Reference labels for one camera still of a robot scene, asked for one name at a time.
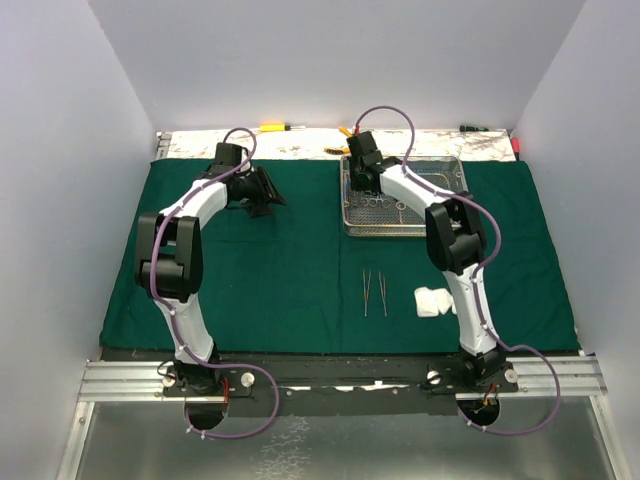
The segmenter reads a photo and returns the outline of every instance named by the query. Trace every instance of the metal floor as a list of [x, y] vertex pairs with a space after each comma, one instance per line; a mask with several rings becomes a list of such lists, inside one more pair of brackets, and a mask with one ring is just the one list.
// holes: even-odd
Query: metal floor
[[[530, 426], [550, 398], [502, 400], [496, 427]], [[225, 420], [239, 432], [261, 419]], [[482, 434], [458, 417], [425, 414], [278, 417], [244, 440], [185, 433], [180, 403], [97, 403], [78, 479], [614, 479], [588, 397], [567, 397], [555, 421], [532, 435]]]

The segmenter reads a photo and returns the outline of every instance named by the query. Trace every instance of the marble surface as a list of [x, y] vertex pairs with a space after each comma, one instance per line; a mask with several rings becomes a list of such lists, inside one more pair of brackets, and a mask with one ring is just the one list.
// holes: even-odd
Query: marble surface
[[[173, 132], [164, 134], [158, 158], [213, 158], [216, 143], [228, 129]], [[373, 130], [378, 147], [387, 155], [402, 155], [409, 142], [408, 130]], [[324, 147], [346, 147], [346, 137], [337, 128], [307, 128], [288, 132], [256, 131], [256, 159], [336, 160], [338, 155], [324, 152]], [[238, 132], [234, 143], [251, 146], [247, 134]], [[417, 130], [412, 151], [414, 156], [458, 157], [466, 161], [515, 161], [506, 130], [460, 133], [457, 130]]]

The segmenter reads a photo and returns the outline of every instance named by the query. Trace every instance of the red object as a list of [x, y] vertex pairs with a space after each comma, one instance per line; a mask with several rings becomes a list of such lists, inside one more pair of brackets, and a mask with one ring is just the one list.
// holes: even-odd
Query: red object
[[513, 153], [516, 156], [516, 160], [520, 160], [520, 140], [518, 140], [517, 138], [512, 138], [511, 148], [513, 148]]

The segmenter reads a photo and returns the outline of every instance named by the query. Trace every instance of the gray wall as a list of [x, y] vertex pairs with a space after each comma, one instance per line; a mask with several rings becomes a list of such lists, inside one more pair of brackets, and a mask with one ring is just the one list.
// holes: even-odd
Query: gray wall
[[[89, 0], [157, 129], [513, 127], [583, 0]], [[373, 126], [404, 125], [379, 114]]]
[[0, 478], [55, 478], [154, 131], [83, 0], [0, 15]]
[[516, 134], [640, 478], [640, 3], [589, 0]]

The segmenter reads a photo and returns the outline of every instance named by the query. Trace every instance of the metal frame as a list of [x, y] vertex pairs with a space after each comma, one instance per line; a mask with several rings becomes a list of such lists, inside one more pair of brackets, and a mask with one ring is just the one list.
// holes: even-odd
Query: metal frame
[[[538, 358], [511, 357], [518, 373], [520, 390], [514, 393], [503, 393], [503, 398], [536, 398], [555, 396], [553, 377], [548, 367]], [[607, 455], [610, 459], [616, 478], [631, 480], [623, 450], [615, 432], [611, 418], [609, 403], [606, 397], [607, 388], [604, 377], [595, 356], [549, 357], [560, 378], [562, 395], [565, 397], [589, 397], [593, 406], [598, 428], [602, 434]], [[74, 480], [78, 469], [91, 425], [94, 406], [99, 402], [210, 402], [221, 403], [223, 398], [168, 398], [162, 395], [162, 377], [157, 368], [160, 362], [88, 362], [82, 379], [78, 404], [74, 414], [69, 439], [58, 472], [58, 480]], [[354, 388], [373, 390], [389, 388], [391, 385], [359, 385]], [[288, 387], [287, 391], [299, 390], [299, 385]], [[478, 394], [458, 394], [458, 399], [478, 398]]]

